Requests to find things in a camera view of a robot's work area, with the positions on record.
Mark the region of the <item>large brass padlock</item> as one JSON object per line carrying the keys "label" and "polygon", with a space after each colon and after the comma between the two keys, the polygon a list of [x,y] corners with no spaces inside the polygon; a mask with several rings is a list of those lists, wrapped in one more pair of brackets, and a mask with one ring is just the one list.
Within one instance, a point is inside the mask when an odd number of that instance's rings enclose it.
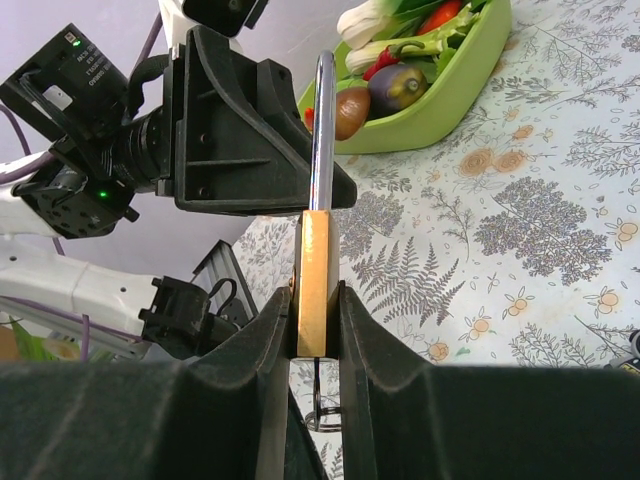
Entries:
{"label": "large brass padlock", "polygon": [[331,212],[334,180],[336,65],[329,50],[316,66],[310,198],[297,235],[294,312],[296,356],[329,358],[330,319],[339,280],[338,232]]}

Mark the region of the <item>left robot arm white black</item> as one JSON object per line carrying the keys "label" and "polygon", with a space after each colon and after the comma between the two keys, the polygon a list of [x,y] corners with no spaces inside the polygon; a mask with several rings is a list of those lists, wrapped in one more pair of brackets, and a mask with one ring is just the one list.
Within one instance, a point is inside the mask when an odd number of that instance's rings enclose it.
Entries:
{"label": "left robot arm white black", "polygon": [[306,213],[322,196],[330,207],[356,201],[339,168],[320,189],[315,154],[329,144],[302,121],[289,71],[204,26],[124,75],[68,25],[2,84],[1,99],[51,141],[53,157],[11,192],[66,238],[135,220],[139,193],[234,216]]}

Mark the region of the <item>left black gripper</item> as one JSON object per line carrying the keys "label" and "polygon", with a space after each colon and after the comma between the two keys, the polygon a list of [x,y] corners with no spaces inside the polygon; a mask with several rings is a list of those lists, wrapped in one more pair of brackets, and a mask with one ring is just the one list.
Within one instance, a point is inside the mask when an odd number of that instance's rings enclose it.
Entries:
{"label": "left black gripper", "polygon": [[[140,115],[144,85],[158,79],[162,102]],[[285,215],[309,203],[312,137],[290,70],[245,57],[204,26],[134,68],[107,156],[128,188],[174,194],[186,211]]]}

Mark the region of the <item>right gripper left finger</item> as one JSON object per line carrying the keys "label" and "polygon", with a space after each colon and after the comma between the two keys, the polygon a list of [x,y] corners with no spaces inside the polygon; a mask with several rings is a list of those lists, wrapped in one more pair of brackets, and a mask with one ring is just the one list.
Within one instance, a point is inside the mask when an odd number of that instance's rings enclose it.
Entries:
{"label": "right gripper left finger", "polygon": [[1,369],[5,479],[280,479],[290,294],[187,362]]}

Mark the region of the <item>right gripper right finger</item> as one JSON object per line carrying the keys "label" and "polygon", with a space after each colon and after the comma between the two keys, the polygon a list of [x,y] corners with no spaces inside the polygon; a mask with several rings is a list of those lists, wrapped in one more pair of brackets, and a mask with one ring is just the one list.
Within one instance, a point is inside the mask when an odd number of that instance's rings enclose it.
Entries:
{"label": "right gripper right finger", "polygon": [[639,379],[612,368],[435,366],[339,291],[348,479],[635,479]]}

